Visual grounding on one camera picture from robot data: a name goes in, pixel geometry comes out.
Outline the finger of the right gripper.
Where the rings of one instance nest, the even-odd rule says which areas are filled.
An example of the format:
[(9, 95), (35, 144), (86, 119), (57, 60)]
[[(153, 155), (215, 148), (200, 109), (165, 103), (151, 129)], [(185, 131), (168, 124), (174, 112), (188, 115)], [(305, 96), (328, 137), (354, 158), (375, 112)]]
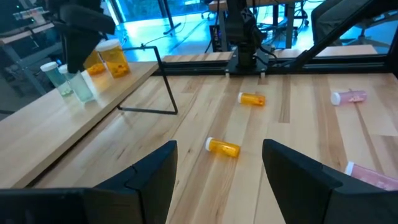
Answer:
[(101, 40), (99, 32), (80, 32), (77, 34), (76, 70), (82, 71), (83, 64)]
[(66, 56), (69, 73), (76, 73), (83, 68), (83, 41), (77, 34), (68, 34), (65, 39)]

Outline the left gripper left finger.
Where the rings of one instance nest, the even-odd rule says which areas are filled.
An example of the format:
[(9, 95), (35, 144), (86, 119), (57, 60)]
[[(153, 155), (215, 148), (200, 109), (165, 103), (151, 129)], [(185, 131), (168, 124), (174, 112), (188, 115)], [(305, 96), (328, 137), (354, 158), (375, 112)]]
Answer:
[(177, 161), (177, 141), (170, 140), (96, 188), (137, 196), (136, 204), (144, 223), (165, 223), (174, 192)]

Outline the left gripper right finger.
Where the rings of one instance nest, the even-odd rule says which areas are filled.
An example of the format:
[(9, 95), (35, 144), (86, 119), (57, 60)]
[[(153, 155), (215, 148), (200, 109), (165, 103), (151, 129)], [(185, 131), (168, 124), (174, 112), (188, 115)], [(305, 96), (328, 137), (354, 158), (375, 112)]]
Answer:
[(323, 223), (331, 191), (342, 186), (324, 165), (273, 139), (262, 143), (268, 181), (286, 223)]

